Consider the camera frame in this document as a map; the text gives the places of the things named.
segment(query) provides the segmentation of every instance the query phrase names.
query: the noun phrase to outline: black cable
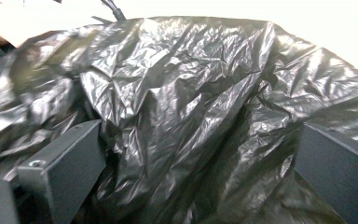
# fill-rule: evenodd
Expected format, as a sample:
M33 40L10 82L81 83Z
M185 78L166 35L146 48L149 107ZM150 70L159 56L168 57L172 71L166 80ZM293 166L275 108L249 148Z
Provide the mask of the black cable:
M101 0L105 5L107 5L113 12L117 21L124 21L126 17L124 16L123 12L120 8L118 8L112 0Z
M110 23L112 23L111 21L106 20L106 19L103 19L103 18L101 18L101 17L92 16L92 18L93 18L94 20L96 20L96 21L100 21L100 22L103 23L103 24L110 24Z

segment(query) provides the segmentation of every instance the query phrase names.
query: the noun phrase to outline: black plastic bracket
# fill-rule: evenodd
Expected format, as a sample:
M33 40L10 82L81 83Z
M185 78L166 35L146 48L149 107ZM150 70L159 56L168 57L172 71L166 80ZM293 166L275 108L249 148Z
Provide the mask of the black plastic bracket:
M99 120L76 125L18 167L39 219L70 223L105 167Z
M358 223L358 142L305 124L296 171L349 223Z

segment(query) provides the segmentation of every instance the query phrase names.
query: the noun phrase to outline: plastic sheet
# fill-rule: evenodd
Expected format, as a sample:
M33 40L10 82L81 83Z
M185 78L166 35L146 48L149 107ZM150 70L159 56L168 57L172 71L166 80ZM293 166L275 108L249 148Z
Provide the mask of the plastic sheet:
M118 155L96 192L104 222L343 223L293 162L304 121L358 140L358 70L271 22L84 27L30 41L0 78L11 83L0 86L0 138L34 139L47 124L59 134L88 102L101 117ZM1 157L29 148L13 139Z

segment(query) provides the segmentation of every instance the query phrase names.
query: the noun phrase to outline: white background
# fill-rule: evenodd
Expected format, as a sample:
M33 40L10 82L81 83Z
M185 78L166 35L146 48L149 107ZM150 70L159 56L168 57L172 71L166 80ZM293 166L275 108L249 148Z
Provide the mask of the white background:
M23 0L6 0L22 6ZM287 32L325 47L358 69L358 0L116 0L128 19L157 16L214 16L273 21ZM25 0L42 7L50 0ZM63 0L73 15L113 20L99 0Z

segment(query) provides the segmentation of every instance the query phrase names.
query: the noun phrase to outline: garbage bag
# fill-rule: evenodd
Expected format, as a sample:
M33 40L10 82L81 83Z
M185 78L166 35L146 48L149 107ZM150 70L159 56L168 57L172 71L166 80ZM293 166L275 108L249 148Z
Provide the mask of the garbage bag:
M65 48L75 50L89 44L69 36L69 32L42 35L0 59L2 179L13 180L16 165L70 127L89 119L78 73L65 67L71 63ZM65 38L69 38L67 44L63 44ZM57 40L64 46L56 45Z
M90 105L103 121L118 161L95 192L102 223L344 223L293 166L304 121L358 141L358 70L334 53L271 22L174 17L38 37L1 61L1 76L21 76L20 54L32 63L19 73L37 77L25 95L64 79L73 97L51 111ZM7 113L42 96L59 97ZM17 132L43 129L32 119ZM21 145L0 144L1 158Z

